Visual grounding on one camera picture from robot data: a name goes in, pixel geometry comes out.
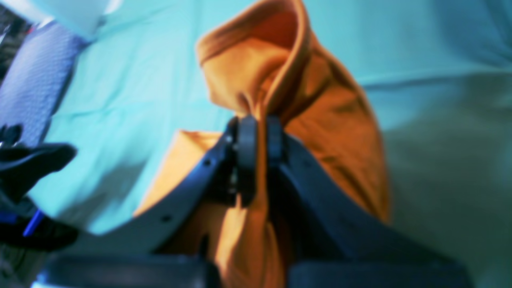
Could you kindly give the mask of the right gripper black left finger side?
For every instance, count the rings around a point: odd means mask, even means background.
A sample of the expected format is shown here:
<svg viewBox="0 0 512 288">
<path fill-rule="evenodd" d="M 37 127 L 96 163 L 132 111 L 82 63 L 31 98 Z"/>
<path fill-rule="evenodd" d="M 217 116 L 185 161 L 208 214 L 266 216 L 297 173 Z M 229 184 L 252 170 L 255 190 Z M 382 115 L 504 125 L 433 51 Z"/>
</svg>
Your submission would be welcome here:
<svg viewBox="0 0 512 288">
<path fill-rule="evenodd" d="M 234 117 L 214 147 L 156 205 L 115 230 L 83 233 L 49 257 L 34 288 L 220 288 L 207 259 L 228 208 L 256 193 L 258 124 Z"/>
</svg>

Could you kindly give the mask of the right gripper black right finger side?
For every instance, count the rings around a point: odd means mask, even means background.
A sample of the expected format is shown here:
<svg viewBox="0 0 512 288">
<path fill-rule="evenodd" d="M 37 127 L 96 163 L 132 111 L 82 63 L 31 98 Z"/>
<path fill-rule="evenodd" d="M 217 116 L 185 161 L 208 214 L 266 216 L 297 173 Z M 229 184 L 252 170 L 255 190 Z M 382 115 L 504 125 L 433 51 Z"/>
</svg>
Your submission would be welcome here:
<svg viewBox="0 0 512 288">
<path fill-rule="evenodd" d="M 360 208 L 270 116 L 268 189 L 287 208 L 298 262 L 289 288 L 471 288 L 466 268 Z"/>
</svg>

